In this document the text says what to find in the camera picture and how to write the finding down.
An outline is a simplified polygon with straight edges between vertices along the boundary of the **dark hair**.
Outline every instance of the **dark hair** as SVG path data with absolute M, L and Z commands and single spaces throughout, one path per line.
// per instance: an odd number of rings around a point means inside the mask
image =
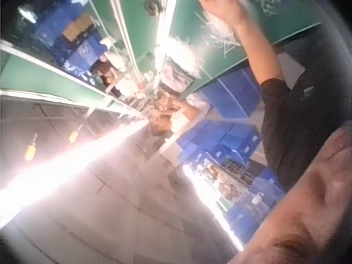
M 103 81 L 105 87 L 108 87 L 110 85 L 110 83 L 107 82 L 107 78 L 105 76 L 100 76 L 100 78 Z
M 290 235 L 249 254 L 238 264 L 310 264 L 314 246 L 305 239 Z
M 161 116 L 159 118 L 169 119 L 169 117 Z M 153 136 L 163 136 L 169 132 L 169 129 L 162 127 L 158 122 L 150 122 L 149 131 Z

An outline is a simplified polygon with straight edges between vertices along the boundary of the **white shirt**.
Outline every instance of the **white shirt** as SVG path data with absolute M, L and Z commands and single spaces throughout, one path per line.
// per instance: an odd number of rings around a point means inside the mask
M 122 78 L 116 85 L 115 88 L 120 90 L 121 94 L 126 97 L 131 97 L 135 93 L 139 92 L 138 86 L 133 80 Z
M 171 118 L 171 131 L 173 133 L 178 132 L 184 126 L 186 126 L 190 120 L 183 114 L 182 110 L 179 110 L 172 114 Z

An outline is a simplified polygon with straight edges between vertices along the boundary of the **stacked blue crates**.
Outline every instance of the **stacked blue crates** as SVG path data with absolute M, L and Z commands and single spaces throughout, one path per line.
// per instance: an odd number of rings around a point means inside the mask
M 91 35 L 64 62 L 63 68 L 67 72 L 81 77 L 106 50 L 106 46 L 101 45 L 95 35 Z
M 47 48 L 51 48 L 62 31 L 82 13 L 83 6 L 80 3 L 57 4 L 51 12 L 39 17 L 33 27 L 34 37 Z
M 265 167 L 264 170 L 259 174 L 259 178 L 262 178 L 264 180 L 268 180 L 275 184 L 277 187 L 279 187 L 281 190 L 284 190 L 284 188 L 281 186 L 279 183 L 276 175 L 271 171 L 269 167 Z
M 180 162 L 183 164 L 191 162 L 192 154 L 198 149 L 199 148 L 197 145 L 193 143 L 188 144 L 187 147 L 184 148 L 182 152 L 178 155 L 178 160 L 180 160 Z
M 271 210 L 263 202 L 253 204 L 254 197 L 254 194 L 245 192 L 224 216 L 231 231 L 243 244 L 248 243 Z
M 185 150 L 192 143 L 218 165 L 228 159 L 246 165 L 260 141 L 254 125 L 204 120 L 182 136 L 178 144 Z
M 196 124 L 193 128 L 187 131 L 184 135 L 182 135 L 178 140 L 177 144 L 185 149 L 187 145 L 192 142 L 193 138 L 195 138 L 198 133 L 207 125 L 208 120 L 202 120 L 198 124 Z
M 261 100 L 260 86 L 250 68 L 223 76 L 201 92 L 222 117 L 228 119 L 249 118 Z
M 209 121 L 193 139 L 201 149 L 211 152 L 235 123 L 226 121 Z
M 246 164 L 260 141 L 260 134 L 254 125 L 236 123 L 219 144 L 231 149 L 233 160 Z

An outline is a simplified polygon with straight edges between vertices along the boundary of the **person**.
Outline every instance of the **person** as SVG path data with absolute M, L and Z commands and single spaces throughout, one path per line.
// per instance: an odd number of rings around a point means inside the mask
M 351 201 L 351 130 L 339 128 L 350 116 L 324 82 L 312 91 L 288 89 L 273 46 L 239 0 L 199 1 L 234 30 L 247 53 L 262 87 L 268 165 L 289 191 L 231 263 L 316 263 Z
M 162 136 L 171 131 L 176 133 L 190 121 L 197 118 L 200 110 L 182 100 L 164 94 L 159 101 L 159 107 L 164 110 L 155 110 L 156 117 L 150 120 L 150 130 L 153 136 Z

